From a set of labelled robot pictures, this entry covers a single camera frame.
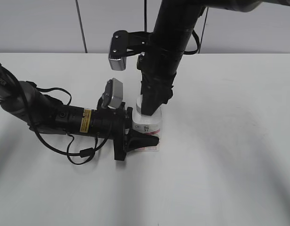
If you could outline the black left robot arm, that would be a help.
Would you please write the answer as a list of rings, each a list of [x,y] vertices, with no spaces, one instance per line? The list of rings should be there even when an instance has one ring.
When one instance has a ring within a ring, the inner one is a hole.
[[[31,81],[19,81],[0,63],[0,106],[11,115],[26,122],[39,140],[42,135],[87,136],[102,139],[91,148],[71,153],[53,151],[71,160],[80,157],[91,161],[107,140],[113,141],[114,158],[123,161],[130,151],[156,146],[159,138],[133,129],[133,109],[123,102],[123,84],[113,78],[107,81],[96,109],[64,104],[51,97],[49,89],[39,88]]]

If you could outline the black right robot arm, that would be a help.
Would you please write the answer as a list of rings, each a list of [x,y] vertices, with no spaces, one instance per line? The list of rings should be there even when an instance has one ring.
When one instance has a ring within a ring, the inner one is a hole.
[[[151,116],[172,98],[177,68],[205,8],[247,13],[261,3],[260,0],[163,0],[146,42],[149,49],[137,61],[142,73],[141,113]]]

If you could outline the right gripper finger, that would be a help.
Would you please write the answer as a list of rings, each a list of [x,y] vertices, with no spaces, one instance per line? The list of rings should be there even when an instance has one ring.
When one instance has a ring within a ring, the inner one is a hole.
[[[146,91],[142,95],[141,113],[143,115],[152,116],[162,104],[168,102],[168,96],[165,93]]]

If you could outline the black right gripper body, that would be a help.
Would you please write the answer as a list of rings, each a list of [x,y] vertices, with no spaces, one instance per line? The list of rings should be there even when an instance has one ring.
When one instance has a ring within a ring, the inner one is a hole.
[[[153,88],[155,88],[159,92],[166,93],[164,97],[162,97],[162,94],[158,94],[157,96],[160,98],[171,99],[173,97],[173,82],[177,73],[166,74],[166,77],[161,77],[160,73],[149,73],[144,54],[138,55],[137,69],[140,70],[142,74],[141,95],[145,92],[153,94]]]

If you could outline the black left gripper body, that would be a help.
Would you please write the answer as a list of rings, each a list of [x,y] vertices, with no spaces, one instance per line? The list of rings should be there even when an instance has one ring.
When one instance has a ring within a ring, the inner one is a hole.
[[[125,102],[114,112],[113,149],[116,161],[125,161],[128,138],[126,131],[132,128],[132,107],[125,108]]]

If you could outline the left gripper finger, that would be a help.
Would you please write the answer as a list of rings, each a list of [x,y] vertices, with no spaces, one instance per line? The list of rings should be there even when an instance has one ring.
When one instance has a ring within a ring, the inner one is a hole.
[[[158,151],[159,138],[157,136],[140,133],[135,130],[129,132],[129,152]]]

